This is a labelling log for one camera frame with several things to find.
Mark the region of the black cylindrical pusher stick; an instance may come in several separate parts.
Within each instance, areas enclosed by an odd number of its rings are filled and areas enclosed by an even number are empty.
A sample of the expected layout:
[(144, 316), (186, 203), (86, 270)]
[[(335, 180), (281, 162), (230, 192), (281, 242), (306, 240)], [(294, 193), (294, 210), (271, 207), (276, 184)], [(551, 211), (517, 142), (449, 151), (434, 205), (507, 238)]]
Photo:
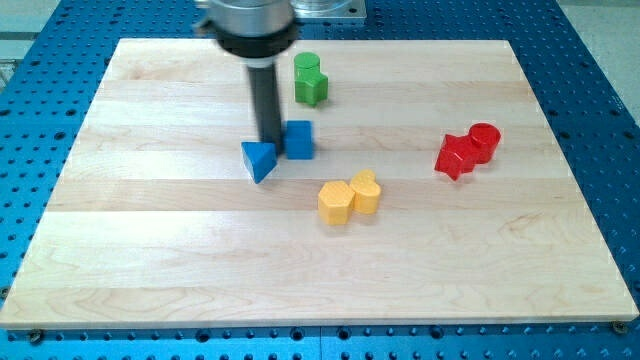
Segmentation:
[(247, 71), (259, 140), (273, 143), (276, 152), (282, 153), (282, 116), (275, 65), (248, 67)]

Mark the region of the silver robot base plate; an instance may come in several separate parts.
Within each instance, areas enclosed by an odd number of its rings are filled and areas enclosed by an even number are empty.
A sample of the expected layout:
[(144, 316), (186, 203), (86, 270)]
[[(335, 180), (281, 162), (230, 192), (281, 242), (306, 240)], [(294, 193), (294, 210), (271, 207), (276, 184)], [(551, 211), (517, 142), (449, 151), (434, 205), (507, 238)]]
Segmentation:
[(298, 18), (303, 20), (364, 20), (365, 0), (291, 0)]

